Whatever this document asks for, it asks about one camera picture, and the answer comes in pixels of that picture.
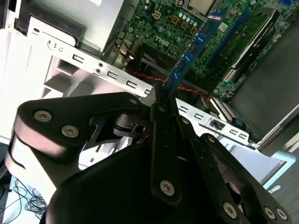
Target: rectangular slot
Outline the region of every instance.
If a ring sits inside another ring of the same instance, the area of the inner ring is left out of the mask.
[[[241,138],[241,139],[246,139],[246,135],[245,134],[239,134],[239,137]]]
[[[193,55],[195,53],[195,51],[197,50],[197,48],[198,48],[198,43],[196,43],[196,42],[193,43],[189,49],[190,54]]]
[[[186,108],[186,107],[184,107],[184,106],[180,106],[180,108],[182,109],[182,110],[184,110],[185,112],[187,112],[189,109],[188,108]]]
[[[150,90],[145,90],[144,93],[145,93],[146,95],[149,95]]]
[[[84,58],[79,57],[78,55],[73,55],[73,59],[80,63],[83,63],[83,61],[84,61]]]
[[[57,63],[57,69],[62,71],[63,73],[72,76],[79,68],[71,63],[68,63],[62,59],[60,59]]]
[[[132,87],[133,89],[136,89],[136,87],[137,87],[137,84],[136,84],[136,83],[133,83],[133,82],[130,81],[130,80],[127,81],[127,85],[130,86],[130,87]]]
[[[198,114],[198,113],[196,113],[196,114],[194,115],[194,117],[197,118],[198,120],[202,120],[202,119],[204,118],[204,116],[202,116],[202,115],[200,115],[200,114]]]
[[[117,74],[115,74],[113,72],[110,72],[110,71],[107,73],[107,76],[112,78],[112,79],[115,79],[115,80],[117,80],[117,78],[118,78]]]
[[[10,0],[8,4],[8,9],[15,12],[16,7],[17,7],[17,0]]]
[[[184,113],[187,113],[187,111],[188,111],[188,108],[185,108],[183,106],[180,106],[178,109]]]
[[[238,132],[237,132],[236,130],[234,130],[234,129],[230,130],[229,133],[232,133],[232,134],[234,134],[234,135],[237,135],[237,134],[238,134]]]
[[[186,66],[186,62],[185,62],[185,61],[180,61],[180,62],[178,63],[178,65],[177,65],[177,70],[178,70],[179,72],[181,72],[181,71],[184,69],[185,66]]]
[[[212,126],[213,128],[215,128],[217,131],[221,131],[224,127],[225,127],[225,124],[217,121],[217,120],[212,120],[210,122],[210,126]]]

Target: blue expansion card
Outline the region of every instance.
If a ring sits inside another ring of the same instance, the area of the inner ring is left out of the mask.
[[[195,59],[205,48],[214,32],[218,29],[227,10],[212,12],[208,15],[197,34],[194,36],[187,49],[179,58],[175,67],[163,84],[166,96],[170,96],[177,88],[179,82],[192,66]]]

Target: wire bundle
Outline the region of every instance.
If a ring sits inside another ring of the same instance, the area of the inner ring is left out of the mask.
[[[20,212],[19,212],[19,214],[14,219],[12,219],[7,224],[9,224],[12,221],[14,221],[21,214],[21,211],[22,211],[22,201],[21,200],[23,198],[25,198],[26,201],[27,201],[27,203],[25,205],[25,210],[31,211],[31,212],[35,213],[35,216],[38,219],[42,218],[44,212],[46,211],[47,203],[45,202],[45,200],[43,199],[43,197],[41,195],[37,195],[35,193],[36,189],[33,189],[32,192],[30,192],[28,190],[28,188],[26,188],[26,186],[19,179],[17,179],[14,182],[13,191],[18,194],[19,199],[17,199],[14,202],[12,202],[5,209],[7,209],[8,207],[10,207],[11,205],[13,205],[14,203],[16,203],[17,201],[20,201]]]

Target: red and black wire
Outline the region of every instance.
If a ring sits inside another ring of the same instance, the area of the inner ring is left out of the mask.
[[[143,78],[146,78],[146,79],[159,81],[159,82],[164,82],[165,81],[165,79],[163,79],[163,78],[156,78],[156,77],[153,77],[153,76],[147,76],[145,74],[138,73],[138,72],[133,72],[132,75],[137,76],[137,77],[143,77]],[[193,93],[196,93],[196,94],[200,95],[203,98],[206,98],[206,96],[202,92],[200,92],[198,90],[195,90],[195,89],[186,88],[184,86],[179,86],[178,89],[183,90],[183,91],[187,91],[187,92],[193,92]]]

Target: cable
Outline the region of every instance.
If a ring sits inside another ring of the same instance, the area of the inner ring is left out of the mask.
[[[133,76],[144,77],[144,78],[152,79],[152,80],[159,81],[159,82],[164,82],[164,81],[165,81],[165,80],[162,79],[162,78],[155,78],[155,77],[147,76],[147,75],[145,75],[145,74],[141,74],[141,73],[137,73],[137,72],[133,72]],[[186,88],[186,87],[184,87],[184,86],[179,86],[178,89],[179,89],[179,90],[185,90],[185,91],[188,91],[188,92],[196,93],[196,94],[202,96],[203,98],[206,97],[203,93],[199,92],[198,90],[188,89],[188,88]]]
[[[124,51],[121,51],[121,45],[119,45],[117,42],[118,41],[121,41],[121,43],[123,45],[125,45],[126,49],[127,49],[127,52],[124,52]],[[114,41],[115,43],[115,46],[117,48],[116,52],[120,55],[122,55],[123,57],[125,57],[126,61],[127,62],[130,62],[132,60],[135,60],[136,56],[134,55],[134,53],[131,51],[131,48],[129,48],[129,46],[127,45],[128,44],[131,44],[130,42],[124,40],[123,38],[120,38],[120,37],[117,37]]]
[[[6,223],[6,224],[10,224],[12,221],[14,221],[14,220],[16,220],[17,219],[17,217],[19,217],[20,216],[20,214],[21,214],[21,212],[22,212],[22,200],[21,200],[21,196],[20,196],[20,194],[19,194],[19,189],[17,188],[17,194],[18,194],[18,196],[19,196],[19,200],[20,200],[20,212],[19,212],[19,214],[14,218],[14,219],[12,219],[12,220],[10,220],[8,223]]]
[[[28,190],[28,188],[20,180],[17,179],[15,182],[15,187],[13,188],[13,191],[16,192],[18,195],[23,196],[22,194],[19,193],[20,189],[22,189],[26,192],[25,196],[27,195],[27,193],[29,193],[31,196],[30,199],[28,199],[24,196],[24,198],[27,200],[27,203],[25,205],[25,210],[33,212],[38,219],[41,219],[44,212],[46,211],[46,208],[47,208],[47,203],[45,202],[43,197],[41,195],[37,195],[34,192],[36,189],[33,189],[32,192],[30,192]]]

